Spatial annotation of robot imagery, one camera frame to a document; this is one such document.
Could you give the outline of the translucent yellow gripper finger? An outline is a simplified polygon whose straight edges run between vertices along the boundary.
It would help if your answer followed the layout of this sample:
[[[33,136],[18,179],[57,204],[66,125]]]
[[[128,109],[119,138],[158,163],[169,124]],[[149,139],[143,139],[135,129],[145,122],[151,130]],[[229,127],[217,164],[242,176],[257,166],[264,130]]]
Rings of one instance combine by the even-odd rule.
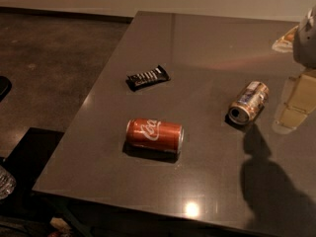
[[[297,130],[316,110],[316,70],[306,69],[298,77],[288,77],[276,108],[273,130],[289,134]]]
[[[297,32],[298,27],[295,26],[286,32],[283,36],[277,39],[272,45],[272,50],[277,52],[287,53],[293,51],[293,41],[295,33]]]

